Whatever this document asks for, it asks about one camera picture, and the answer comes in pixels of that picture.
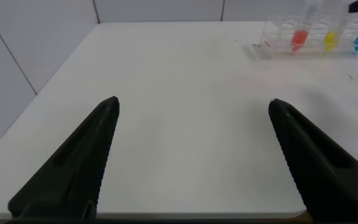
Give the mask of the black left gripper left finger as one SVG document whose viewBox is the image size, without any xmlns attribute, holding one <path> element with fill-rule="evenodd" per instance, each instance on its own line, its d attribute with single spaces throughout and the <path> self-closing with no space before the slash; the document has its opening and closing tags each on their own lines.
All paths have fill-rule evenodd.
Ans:
<svg viewBox="0 0 358 224">
<path fill-rule="evenodd" d="M 100 102 L 11 198 L 13 218 L 95 218 L 119 109 Z"/>
</svg>

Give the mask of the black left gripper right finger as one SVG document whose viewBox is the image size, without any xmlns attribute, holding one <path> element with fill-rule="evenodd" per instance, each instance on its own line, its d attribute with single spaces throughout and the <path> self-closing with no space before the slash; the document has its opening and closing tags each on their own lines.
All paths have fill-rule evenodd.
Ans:
<svg viewBox="0 0 358 224">
<path fill-rule="evenodd" d="M 358 222 L 358 161 L 291 104 L 268 115 L 308 213 L 317 222 Z"/>
</svg>

